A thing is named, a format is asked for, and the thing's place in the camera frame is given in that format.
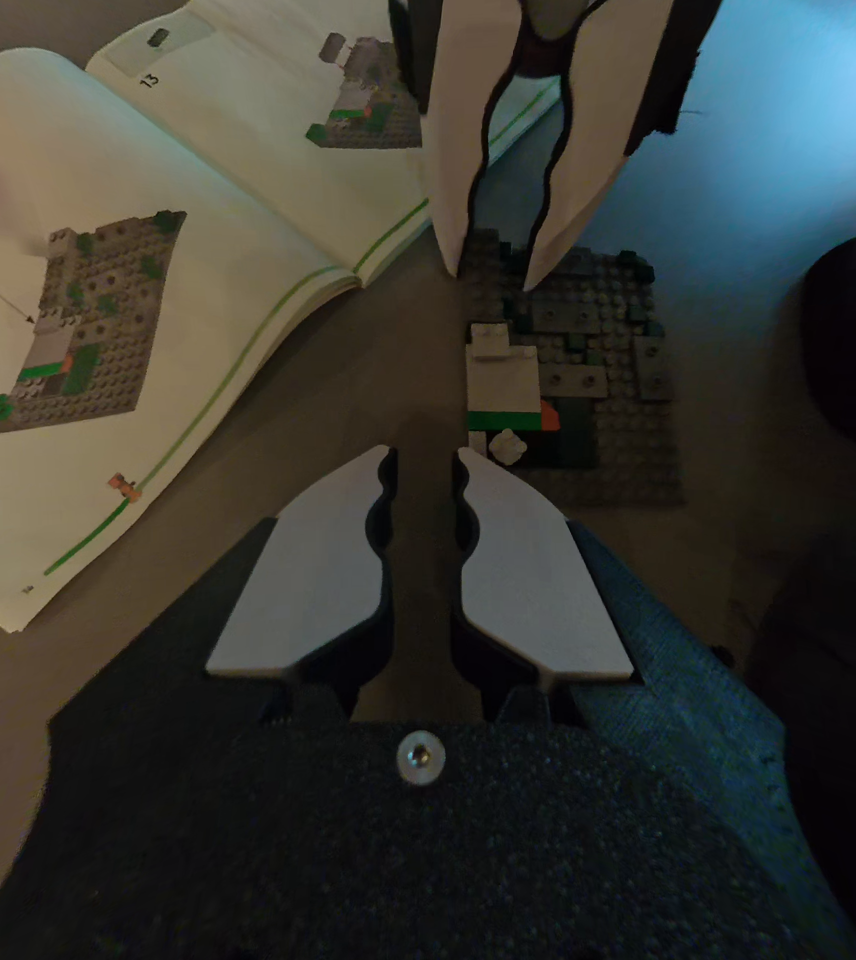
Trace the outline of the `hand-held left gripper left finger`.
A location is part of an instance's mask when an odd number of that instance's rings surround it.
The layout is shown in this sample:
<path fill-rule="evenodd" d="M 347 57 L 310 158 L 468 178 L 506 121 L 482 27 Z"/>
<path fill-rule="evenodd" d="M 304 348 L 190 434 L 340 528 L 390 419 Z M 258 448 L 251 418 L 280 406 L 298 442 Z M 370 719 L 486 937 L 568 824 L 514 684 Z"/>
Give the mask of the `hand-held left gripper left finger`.
<path fill-rule="evenodd" d="M 292 676 L 374 618 L 385 597 L 376 510 L 394 498 L 398 452 L 378 444 L 279 513 L 206 662 L 225 678 Z"/>

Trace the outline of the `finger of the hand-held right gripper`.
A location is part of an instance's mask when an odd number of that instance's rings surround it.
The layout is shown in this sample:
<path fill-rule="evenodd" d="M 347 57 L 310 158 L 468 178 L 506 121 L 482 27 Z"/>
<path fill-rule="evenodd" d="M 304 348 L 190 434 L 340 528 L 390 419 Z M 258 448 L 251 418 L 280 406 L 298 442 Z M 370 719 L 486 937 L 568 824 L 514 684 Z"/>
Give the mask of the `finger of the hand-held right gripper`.
<path fill-rule="evenodd" d="M 434 237 L 458 275 L 473 192 L 490 154 L 489 127 L 513 73 L 522 23 L 518 1 L 441 2 L 434 62 L 421 118 L 422 162 Z"/>
<path fill-rule="evenodd" d="M 626 162 L 625 151 L 672 1 L 610 1 L 581 11 L 566 80 L 565 127 L 549 163 L 546 207 L 524 288 L 535 289 L 575 245 Z"/>

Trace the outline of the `grey desk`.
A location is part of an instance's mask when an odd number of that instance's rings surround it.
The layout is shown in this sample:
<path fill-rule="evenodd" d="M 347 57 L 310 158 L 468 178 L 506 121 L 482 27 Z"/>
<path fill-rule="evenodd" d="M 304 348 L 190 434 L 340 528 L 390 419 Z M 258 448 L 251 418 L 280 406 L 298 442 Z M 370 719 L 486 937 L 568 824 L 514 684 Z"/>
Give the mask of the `grey desk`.
<path fill-rule="evenodd" d="M 580 242 L 656 271 L 686 503 L 576 510 L 700 640 L 743 662 L 795 559 L 856 514 L 856 446 L 813 407 L 795 285 L 856 235 L 856 2 L 723 2 L 672 136 Z M 38 806 L 47 721 L 256 522 L 377 444 L 399 453 L 395 644 L 355 716 L 481 717 L 449 656 L 450 466 L 467 438 L 460 286 L 423 234 L 318 309 L 133 527 L 26 630 L 0 629 L 0 883 Z"/>

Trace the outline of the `open instruction booklet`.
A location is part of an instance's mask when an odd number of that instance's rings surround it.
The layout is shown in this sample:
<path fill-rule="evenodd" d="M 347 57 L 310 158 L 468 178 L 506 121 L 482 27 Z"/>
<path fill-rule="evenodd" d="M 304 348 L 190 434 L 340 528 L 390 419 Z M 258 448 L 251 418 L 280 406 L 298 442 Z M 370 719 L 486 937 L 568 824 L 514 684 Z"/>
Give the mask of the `open instruction booklet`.
<path fill-rule="evenodd" d="M 430 224 L 386 7 L 189 2 L 85 69 L 0 52 L 3 631 Z"/>

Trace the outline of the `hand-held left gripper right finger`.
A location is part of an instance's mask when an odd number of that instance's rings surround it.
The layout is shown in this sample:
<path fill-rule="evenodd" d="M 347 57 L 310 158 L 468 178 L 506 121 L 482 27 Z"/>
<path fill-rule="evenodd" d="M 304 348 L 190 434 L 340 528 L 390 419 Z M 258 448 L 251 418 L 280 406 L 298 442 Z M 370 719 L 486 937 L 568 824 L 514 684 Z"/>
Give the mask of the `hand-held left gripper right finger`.
<path fill-rule="evenodd" d="M 459 574 L 467 627 L 537 683 L 624 683 L 635 667 L 563 513 L 469 447 L 457 450 L 469 539 Z"/>

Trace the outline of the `grey toy brick build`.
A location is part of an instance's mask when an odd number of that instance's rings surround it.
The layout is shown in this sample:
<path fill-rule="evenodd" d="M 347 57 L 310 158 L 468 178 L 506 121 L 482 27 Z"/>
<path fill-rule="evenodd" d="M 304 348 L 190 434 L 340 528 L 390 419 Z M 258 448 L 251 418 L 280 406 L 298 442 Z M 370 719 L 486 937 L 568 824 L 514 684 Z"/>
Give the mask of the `grey toy brick build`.
<path fill-rule="evenodd" d="M 558 506 L 683 505 L 653 266 L 575 246 L 526 290 L 525 265 L 494 229 L 466 243 L 468 446 Z"/>

